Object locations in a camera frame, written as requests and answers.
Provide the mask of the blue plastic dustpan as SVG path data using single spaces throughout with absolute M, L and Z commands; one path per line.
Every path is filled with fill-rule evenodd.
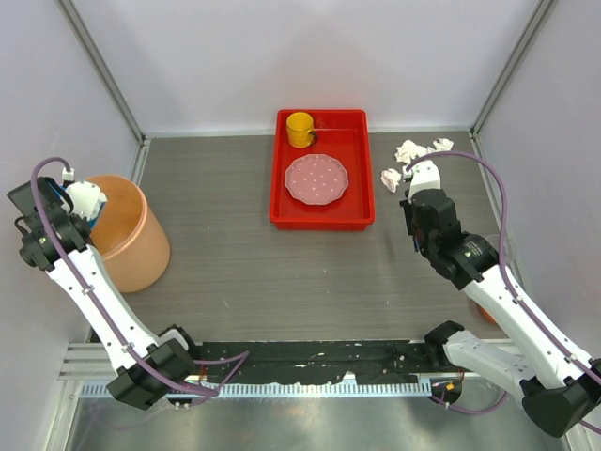
M 67 187 L 58 185 L 53 187 L 53 191 L 61 199 L 64 211 L 86 219 L 91 228 L 95 226 L 108 201 L 98 184 L 86 180 L 73 182 Z

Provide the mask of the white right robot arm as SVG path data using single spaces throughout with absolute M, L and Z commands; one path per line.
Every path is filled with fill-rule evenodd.
M 420 254 L 483 307 L 519 350 L 501 350 L 448 320 L 425 337 L 427 365 L 479 374 L 511 395 L 546 434 L 561 438 L 600 404 L 599 360 L 540 310 L 485 238 L 462 230 L 443 190 L 408 194 L 400 205 Z

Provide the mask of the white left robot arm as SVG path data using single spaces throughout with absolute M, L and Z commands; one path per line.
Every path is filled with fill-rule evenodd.
M 11 190 L 20 212 L 20 256 L 60 286 L 76 303 L 107 351 L 116 374 L 107 385 L 117 401 L 147 410 L 171 390 L 200 395 L 186 382 L 200 352 L 177 326 L 156 335 L 133 314 L 112 282 L 91 240 L 91 224 L 108 198 L 88 181 L 63 184 L 40 177 Z

